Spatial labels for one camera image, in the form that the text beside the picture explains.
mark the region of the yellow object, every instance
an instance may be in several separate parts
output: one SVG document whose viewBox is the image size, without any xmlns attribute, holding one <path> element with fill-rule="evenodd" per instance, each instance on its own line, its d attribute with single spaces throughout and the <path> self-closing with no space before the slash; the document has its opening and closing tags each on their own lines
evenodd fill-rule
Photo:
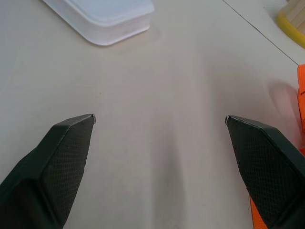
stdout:
<svg viewBox="0 0 305 229">
<path fill-rule="evenodd" d="M 276 17 L 276 23 L 288 37 L 290 37 L 298 45 L 305 48 L 305 35 L 297 30 L 286 18 L 282 11 Z"/>
</svg>

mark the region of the white plastic container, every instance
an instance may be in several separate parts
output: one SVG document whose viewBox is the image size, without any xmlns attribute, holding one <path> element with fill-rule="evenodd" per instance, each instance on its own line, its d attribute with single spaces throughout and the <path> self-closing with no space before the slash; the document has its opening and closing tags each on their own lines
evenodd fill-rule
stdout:
<svg viewBox="0 0 305 229">
<path fill-rule="evenodd" d="M 85 39 L 111 45 L 149 28 L 151 0 L 44 0 Z"/>
</svg>

